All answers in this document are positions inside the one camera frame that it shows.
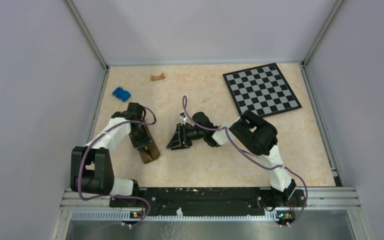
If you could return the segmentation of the brown fabric napkin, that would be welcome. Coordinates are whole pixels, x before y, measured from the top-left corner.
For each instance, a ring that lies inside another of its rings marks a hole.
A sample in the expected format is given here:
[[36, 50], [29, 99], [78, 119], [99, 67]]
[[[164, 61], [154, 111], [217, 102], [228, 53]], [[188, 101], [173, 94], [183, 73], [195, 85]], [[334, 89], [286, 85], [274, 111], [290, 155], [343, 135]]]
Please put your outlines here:
[[141, 126], [143, 135], [140, 140], [140, 146], [136, 148], [139, 152], [142, 162], [146, 165], [158, 160], [161, 156], [160, 150], [156, 145], [151, 132], [146, 125]]

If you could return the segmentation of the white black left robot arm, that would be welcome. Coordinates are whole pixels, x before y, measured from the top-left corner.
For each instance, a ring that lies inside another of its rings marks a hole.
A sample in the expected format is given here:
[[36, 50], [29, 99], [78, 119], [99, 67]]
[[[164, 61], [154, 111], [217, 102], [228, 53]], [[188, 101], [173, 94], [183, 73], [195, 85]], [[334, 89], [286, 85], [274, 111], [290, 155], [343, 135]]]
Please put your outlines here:
[[111, 153], [125, 137], [129, 137], [144, 164], [160, 157], [160, 151], [150, 133], [145, 118], [153, 112], [136, 102], [128, 104], [125, 111], [116, 111], [103, 130], [84, 146], [71, 152], [70, 188], [79, 198], [88, 201], [103, 196], [121, 196], [129, 207], [140, 202], [133, 179], [115, 177]]

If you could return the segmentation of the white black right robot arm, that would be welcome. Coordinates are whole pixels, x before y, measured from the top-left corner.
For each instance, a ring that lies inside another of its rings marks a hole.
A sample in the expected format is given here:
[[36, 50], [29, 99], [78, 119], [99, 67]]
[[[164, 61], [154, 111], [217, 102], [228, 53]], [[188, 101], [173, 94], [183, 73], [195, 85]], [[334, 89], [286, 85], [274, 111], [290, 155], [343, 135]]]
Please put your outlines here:
[[297, 188], [280, 155], [277, 129], [268, 121], [250, 110], [246, 110], [230, 125], [214, 125], [204, 112], [193, 116], [182, 113], [183, 123], [176, 125], [168, 150], [188, 149], [195, 140], [204, 140], [212, 148], [218, 148], [238, 140], [244, 153], [258, 157], [257, 164], [269, 171], [273, 200], [279, 206], [287, 206], [294, 198]]

